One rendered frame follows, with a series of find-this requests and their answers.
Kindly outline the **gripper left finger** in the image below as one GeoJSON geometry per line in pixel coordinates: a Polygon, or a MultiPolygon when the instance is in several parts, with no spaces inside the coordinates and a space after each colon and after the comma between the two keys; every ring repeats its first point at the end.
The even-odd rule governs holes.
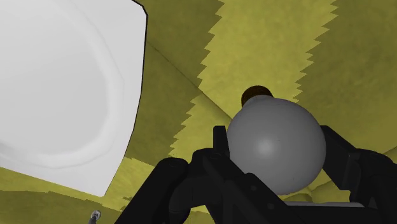
{"type": "Polygon", "coordinates": [[[214,127],[213,141],[191,162],[159,161],[115,224],[183,224],[197,206],[205,206],[215,224],[290,224],[290,208],[229,159],[223,126],[214,127]]]}

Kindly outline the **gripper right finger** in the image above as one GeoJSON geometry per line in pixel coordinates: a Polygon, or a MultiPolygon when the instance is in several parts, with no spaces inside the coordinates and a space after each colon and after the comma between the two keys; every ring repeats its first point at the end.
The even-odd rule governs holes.
{"type": "Polygon", "coordinates": [[[382,224],[397,224],[397,164],[372,150],[354,147],[327,125],[323,170],[349,200],[376,209],[382,224]]]}

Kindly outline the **grey light bulb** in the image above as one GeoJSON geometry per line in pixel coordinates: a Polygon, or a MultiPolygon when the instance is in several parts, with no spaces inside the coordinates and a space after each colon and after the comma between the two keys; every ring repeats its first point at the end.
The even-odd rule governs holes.
{"type": "Polygon", "coordinates": [[[326,157],[324,134],[312,114],[260,85],[244,91],[241,105],[226,132],[231,161],[276,195],[309,186],[326,157]]]}

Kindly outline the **small silver metal utensil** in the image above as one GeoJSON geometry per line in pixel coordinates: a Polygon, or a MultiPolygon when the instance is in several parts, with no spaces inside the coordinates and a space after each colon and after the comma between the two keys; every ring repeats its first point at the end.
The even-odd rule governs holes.
{"type": "Polygon", "coordinates": [[[99,210],[95,210],[90,215],[90,219],[88,224],[97,224],[97,221],[101,218],[101,212],[99,210]]]}

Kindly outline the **white square plate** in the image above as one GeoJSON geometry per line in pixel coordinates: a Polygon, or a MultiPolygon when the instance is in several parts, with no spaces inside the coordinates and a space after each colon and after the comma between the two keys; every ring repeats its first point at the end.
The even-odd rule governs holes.
{"type": "Polygon", "coordinates": [[[0,0],[0,167],[102,197],[134,129],[134,0],[0,0]]]}

